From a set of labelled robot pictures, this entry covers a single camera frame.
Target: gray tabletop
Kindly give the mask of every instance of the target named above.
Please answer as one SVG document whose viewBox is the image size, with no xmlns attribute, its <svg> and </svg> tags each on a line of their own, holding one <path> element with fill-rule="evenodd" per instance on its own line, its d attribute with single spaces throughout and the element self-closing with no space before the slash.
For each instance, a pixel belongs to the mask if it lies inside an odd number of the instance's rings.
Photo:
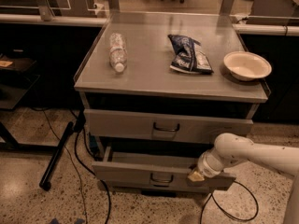
<svg viewBox="0 0 299 224">
<path fill-rule="evenodd" d="M 118 75 L 109 64 L 109 36 L 126 37 L 128 67 Z M 175 57 L 167 35 L 187 35 L 202 43 L 214 73 L 182 74 L 170 69 Z M 228 17 L 198 14 L 119 13 L 108 23 L 75 84 L 77 91 L 263 103 L 258 81 L 233 78 L 224 56 L 243 50 Z"/>
</svg>

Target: clear water bottle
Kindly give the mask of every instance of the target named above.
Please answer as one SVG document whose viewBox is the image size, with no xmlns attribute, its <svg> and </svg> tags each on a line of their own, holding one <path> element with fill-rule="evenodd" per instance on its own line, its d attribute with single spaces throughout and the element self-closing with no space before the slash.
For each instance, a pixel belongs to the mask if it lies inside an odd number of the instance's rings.
<svg viewBox="0 0 299 224">
<path fill-rule="evenodd" d="M 117 73 L 122 73 L 127 66 L 127 51 L 122 34 L 110 36 L 110 64 Z"/>
</svg>

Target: open drawer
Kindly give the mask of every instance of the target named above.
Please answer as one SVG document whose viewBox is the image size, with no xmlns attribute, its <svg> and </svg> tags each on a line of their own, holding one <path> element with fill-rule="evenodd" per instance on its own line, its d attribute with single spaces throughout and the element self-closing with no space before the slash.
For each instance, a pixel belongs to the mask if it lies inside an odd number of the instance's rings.
<svg viewBox="0 0 299 224">
<path fill-rule="evenodd" d="M 234 175 L 222 173 L 192 182 L 187 176 L 196 162 L 192 157 L 113 152 L 107 147 L 103 161 L 93 162 L 93 169 L 98 179 L 114 188 L 209 193 L 227 190 L 235 181 Z"/>
<path fill-rule="evenodd" d="M 85 109 L 89 131 L 94 136 L 168 140 L 212 144 L 221 133 L 247 135 L 250 119 Z"/>
</svg>

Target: bottle cap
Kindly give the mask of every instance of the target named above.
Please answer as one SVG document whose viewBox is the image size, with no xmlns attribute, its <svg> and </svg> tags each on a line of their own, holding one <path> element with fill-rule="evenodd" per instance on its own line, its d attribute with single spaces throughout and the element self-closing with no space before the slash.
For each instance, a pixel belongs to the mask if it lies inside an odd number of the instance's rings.
<svg viewBox="0 0 299 224">
<path fill-rule="evenodd" d="M 123 65 L 123 63 L 116 63 L 115 64 L 115 66 L 114 66 L 114 68 L 115 68 L 115 70 L 117 71 L 117 72 L 123 72 L 123 70 L 124 70 L 124 65 Z"/>
</svg>

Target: bowl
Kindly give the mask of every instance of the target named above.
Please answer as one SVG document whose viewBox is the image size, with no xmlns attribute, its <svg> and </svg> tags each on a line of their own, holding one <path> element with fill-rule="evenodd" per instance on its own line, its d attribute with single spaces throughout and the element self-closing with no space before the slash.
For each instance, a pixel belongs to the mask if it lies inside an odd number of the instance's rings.
<svg viewBox="0 0 299 224">
<path fill-rule="evenodd" d="M 266 59 L 247 51 L 228 53 L 224 57 L 224 65 L 233 77 L 242 81 L 264 78 L 272 71 L 272 67 Z"/>
</svg>

